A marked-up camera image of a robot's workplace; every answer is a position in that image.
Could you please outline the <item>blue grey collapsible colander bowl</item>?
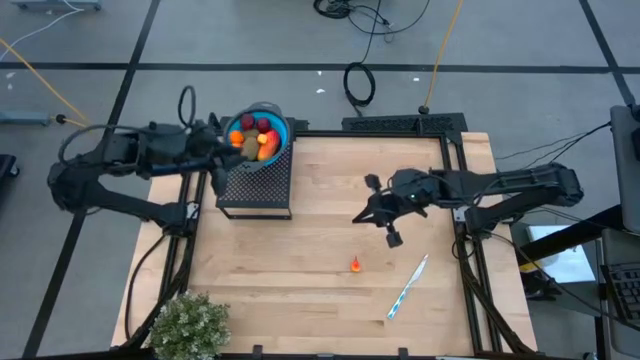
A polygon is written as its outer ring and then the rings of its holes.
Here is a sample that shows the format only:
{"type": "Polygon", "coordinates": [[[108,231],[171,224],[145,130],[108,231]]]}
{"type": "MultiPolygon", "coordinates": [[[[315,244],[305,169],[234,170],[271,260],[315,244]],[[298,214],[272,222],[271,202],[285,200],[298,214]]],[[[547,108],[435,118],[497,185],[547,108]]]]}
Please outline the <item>blue grey collapsible colander bowl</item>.
{"type": "Polygon", "coordinates": [[[240,111],[234,117],[230,118],[226,125],[224,126],[223,131],[223,140],[230,144],[229,133],[231,131],[241,131],[244,132],[241,127],[241,116],[245,113],[250,113],[255,118],[255,126],[253,129],[256,129],[256,120],[259,118],[268,118],[271,123],[270,130],[276,130],[280,135],[280,146],[278,151],[274,154],[274,156],[267,161],[248,161],[246,160],[242,165],[239,166],[240,170],[247,172],[256,172],[262,168],[273,165],[284,153],[284,151],[288,148],[290,141],[293,139],[292,129],[289,124],[289,121],[282,115],[280,108],[269,102],[258,102],[250,105],[245,110],[240,111]]]}

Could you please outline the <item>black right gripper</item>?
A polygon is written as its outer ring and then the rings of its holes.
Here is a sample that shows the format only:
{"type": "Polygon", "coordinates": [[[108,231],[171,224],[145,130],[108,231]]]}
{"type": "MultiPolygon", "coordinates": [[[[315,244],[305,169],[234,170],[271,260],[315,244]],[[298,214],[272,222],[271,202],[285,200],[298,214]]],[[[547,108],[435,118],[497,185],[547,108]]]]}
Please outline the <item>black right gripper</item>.
{"type": "Polygon", "coordinates": [[[364,180],[373,194],[368,198],[365,208],[353,218],[353,223],[370,223],[385,228],[388,246],[401,246],[403,240],[395,229],[394,221],[410,213],[426,218],[424,208],[434,202],[436,179],[416,169],[401,169],[393,174],[385,189],[377,175],[368,174],[364,180]]]}

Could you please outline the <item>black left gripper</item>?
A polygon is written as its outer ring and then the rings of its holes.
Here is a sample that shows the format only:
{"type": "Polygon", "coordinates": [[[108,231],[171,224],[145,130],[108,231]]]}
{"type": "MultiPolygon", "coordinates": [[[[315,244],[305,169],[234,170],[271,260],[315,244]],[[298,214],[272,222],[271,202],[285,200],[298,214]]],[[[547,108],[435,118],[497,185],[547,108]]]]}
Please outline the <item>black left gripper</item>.
{"type": "Polygon", "coordinates": [[[190,169],[208,172],[211,176],[211,187],[216,195],[224,195],[226,192],[228,169],[236,168],[247,160],[242,156],[242,151],[242,147],[222,143],[213,125],[203,120],[196,120],[191,125],[187,137],[190,169]]]}

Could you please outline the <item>black chair base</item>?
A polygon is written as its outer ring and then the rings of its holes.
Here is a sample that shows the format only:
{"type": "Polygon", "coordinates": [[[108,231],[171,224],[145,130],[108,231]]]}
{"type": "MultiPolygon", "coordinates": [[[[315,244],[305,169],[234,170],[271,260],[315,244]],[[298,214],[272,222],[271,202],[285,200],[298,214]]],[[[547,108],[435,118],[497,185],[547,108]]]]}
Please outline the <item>black chair base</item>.
{"type": "Polygon", "coordinates": [[[17,158],[10,154],[0,154],[0,192],[5,190],[11,179],[20,174],[17,158]]]}

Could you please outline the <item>grey stand base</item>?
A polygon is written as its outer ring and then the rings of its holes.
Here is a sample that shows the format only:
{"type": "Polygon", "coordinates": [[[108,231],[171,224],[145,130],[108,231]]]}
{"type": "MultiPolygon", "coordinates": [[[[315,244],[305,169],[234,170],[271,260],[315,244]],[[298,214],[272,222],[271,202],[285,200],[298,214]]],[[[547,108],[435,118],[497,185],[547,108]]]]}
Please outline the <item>grey stand base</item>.
{"type": "Polygon", "coordinates": [[[51,116],[46,112],[0,111],[0,124],[49,126],[51,116]]]}
{"type": "Polygon", "coordinates": [[[21,10],[57,11],[57,10],[102,10],[101,0],[10,0],[21,10]]]}

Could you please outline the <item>red orange mango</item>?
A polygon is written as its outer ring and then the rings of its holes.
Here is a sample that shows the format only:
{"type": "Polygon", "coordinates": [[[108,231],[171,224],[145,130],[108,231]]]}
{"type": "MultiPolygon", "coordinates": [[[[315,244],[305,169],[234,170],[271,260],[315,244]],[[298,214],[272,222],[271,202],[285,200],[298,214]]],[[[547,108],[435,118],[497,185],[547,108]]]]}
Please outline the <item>red orange mango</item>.
{"type": "Polygon", "coordinates": [[[268,141],[266,144],[260,144],[260,149],[257,155],[258,161],[270,160],[274,154],[278,151],[280,146],[280,135],[276,130],[269,130],[266,133],[268,141]]]}

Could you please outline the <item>black diagonal beam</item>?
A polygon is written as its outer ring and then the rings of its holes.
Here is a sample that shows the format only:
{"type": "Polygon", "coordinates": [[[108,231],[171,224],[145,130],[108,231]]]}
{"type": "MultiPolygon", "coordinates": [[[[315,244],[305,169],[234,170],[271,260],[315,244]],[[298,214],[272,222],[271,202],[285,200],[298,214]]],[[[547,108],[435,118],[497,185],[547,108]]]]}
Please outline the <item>black diagonal beam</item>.
{"type": "Polygon", "coordinates": [[[517,262],[519,265],[525,265],[593,241],[600,238],[605,229],[618,231],[625,229],[620,205],[612,206],[590,218],[580,220],[563,230],[520,247],[516,251],[517,262]]]}

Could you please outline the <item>white box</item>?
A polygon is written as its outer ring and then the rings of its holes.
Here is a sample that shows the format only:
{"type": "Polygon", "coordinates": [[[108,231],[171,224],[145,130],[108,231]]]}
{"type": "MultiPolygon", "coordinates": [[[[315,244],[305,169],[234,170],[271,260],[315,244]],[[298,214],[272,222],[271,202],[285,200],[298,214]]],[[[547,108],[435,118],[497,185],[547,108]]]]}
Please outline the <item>white box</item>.
{"type": "MultiPolygon", "coordinates": [[[[559,232],[567,225],[529,225],[526,233],[531,242],[559,232]]],[[[537,264],[558,283],[595,282],[594,272],[581,245],[537,261],[537,264]]]]}

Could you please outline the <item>grey desk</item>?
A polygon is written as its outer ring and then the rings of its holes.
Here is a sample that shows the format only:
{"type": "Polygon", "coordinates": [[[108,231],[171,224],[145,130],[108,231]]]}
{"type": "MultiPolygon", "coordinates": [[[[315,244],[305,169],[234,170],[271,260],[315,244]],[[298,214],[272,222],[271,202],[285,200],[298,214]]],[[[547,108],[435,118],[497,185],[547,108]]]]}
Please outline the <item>grey desk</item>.
{"type": "Polygon", "coordinates": [[[617,316],[609,298],[602,265],[640,262],[640,236],[616,230],[603,230],[598,252],[600,305],[605,312],[604,344],[609,359],[614,355],[640,360],[640,327],[634,326],[617,316]]]}

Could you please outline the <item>grey cabinet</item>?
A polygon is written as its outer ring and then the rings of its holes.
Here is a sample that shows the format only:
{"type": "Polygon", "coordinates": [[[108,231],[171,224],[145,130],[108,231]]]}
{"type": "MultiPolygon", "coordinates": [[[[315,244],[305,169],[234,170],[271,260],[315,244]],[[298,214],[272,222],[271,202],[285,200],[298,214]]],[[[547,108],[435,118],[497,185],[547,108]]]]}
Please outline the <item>grey cabinet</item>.
{"type": "Polygon", "coordinates": [[[627,106],[610,108],[623,223],[640,234],[640,121],[627,106]]]}

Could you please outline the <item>green potted plant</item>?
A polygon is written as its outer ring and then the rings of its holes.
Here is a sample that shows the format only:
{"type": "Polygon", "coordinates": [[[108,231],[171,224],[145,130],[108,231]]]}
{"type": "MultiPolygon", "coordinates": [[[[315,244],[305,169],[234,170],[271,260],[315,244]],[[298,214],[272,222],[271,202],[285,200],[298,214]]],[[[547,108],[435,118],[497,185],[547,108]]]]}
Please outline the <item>green potted plant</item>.
{"type": "Polygon", "coordinates": [[[230,344],[230,306],[186,292],[162,306],[148,346],[159,360],[216,360],[230,344]]]}

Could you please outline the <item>black keyboard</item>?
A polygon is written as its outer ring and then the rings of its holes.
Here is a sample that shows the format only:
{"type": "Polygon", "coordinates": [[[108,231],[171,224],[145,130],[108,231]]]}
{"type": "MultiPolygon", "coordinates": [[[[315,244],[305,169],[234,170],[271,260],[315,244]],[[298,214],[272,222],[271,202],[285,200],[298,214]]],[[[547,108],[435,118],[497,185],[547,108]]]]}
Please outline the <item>black keyboard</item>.
{"type": "Polygon", "coordinates": [[[617,316],[640,327],[640,262],[602,265],[601,271],[617,316]]]}

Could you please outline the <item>black perforated metal shelf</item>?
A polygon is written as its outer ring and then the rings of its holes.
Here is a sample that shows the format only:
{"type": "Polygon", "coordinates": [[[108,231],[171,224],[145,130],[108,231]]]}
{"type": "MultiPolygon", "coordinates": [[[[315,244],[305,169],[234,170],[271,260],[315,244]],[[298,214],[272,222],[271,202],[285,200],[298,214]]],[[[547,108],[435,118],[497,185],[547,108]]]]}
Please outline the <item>black perforated metal shelf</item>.
{"type": "Polygon", "coordinates": [[[290,220],[293,142],[281,157],[256,172],[234,168],[229,173],[226,192],[216,199],[216,207],[232,220],[290,220]]]}

